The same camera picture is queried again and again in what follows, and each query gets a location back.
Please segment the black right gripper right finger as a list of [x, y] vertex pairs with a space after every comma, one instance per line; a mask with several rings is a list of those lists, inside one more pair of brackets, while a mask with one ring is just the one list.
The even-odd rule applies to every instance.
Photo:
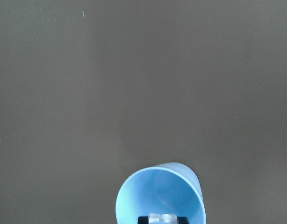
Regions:
[[187, 217], [177, 217], [177, 224], [189, 224]]

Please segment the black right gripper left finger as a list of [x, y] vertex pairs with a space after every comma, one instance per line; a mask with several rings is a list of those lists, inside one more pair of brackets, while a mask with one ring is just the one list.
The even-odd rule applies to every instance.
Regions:
[[149, 217], [148, 216], [138, 217], [137, 224], [149, 224]]

